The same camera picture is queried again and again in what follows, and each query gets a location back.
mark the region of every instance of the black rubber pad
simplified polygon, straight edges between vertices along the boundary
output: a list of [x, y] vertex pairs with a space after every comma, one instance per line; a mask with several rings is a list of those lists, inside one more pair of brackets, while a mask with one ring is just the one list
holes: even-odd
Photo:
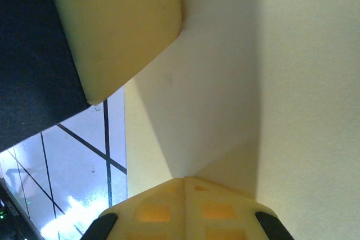
[[53, 0], [0, 0], [0, 152], [87, 107]]
[[117, 219], [117, 214], [109, 213], [94, 220], [81, 240], [106, 240]]
[[264, 212], [257, 212], [255, 216], [269, 240], [294, 240], [278, 218]]

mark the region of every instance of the cream wall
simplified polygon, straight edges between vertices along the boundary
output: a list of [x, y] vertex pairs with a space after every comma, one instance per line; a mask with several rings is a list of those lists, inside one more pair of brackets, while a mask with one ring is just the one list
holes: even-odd
[[184, 0], [125, 86], [129, 194], [196, 174], [295, 239], [360, 239], [360, 0]]

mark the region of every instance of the bright light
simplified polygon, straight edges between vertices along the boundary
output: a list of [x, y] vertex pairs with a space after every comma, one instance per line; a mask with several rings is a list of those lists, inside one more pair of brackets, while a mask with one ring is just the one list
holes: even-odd
[[67, 198], [67, 201], [70, 207], [66, 209], [65, 214], [57, 215], [56, 219], [51, 220], [40, 230], [46, 240], [58, 240], [57, 232], [63, 239], [79, 239], [80, 235], [74, 225], [85, 232], [94, 219], [97, 219], [103, 210], [108, 208], [107, 197], [100, 194], [84, 202], [77, 201], [71, 196]]

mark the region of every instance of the square cutout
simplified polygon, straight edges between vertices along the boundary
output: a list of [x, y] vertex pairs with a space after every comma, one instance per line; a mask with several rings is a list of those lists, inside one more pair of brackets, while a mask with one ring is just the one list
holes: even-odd
[[223, 202], [206, 202], [201, 205], [201, 214], [204, 219], [234, 219], [234, 208]]
[[207, 228], [205, 231], [206, 240], [249, 240], [245, 230], [226, 230]]
[[144, 203], [136, 210], [136, 219], [141, 222], [169, 222], [171, 207]]

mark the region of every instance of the yellow plastic piece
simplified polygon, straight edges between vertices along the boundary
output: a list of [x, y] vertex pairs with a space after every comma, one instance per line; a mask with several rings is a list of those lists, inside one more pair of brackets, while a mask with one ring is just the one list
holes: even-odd
[[174, 178], [140, 193], [101, 215], [117, 213], [107, 240], [184, 240], [184, 179]]
[[181, 31], [180, 0], [55, 0], [80, 81], [98, 104]]
[[103, 212], [118, 221], [108, 240], [268, 240], [255, 213], [276, 214], [200, 178], [175, 178]]

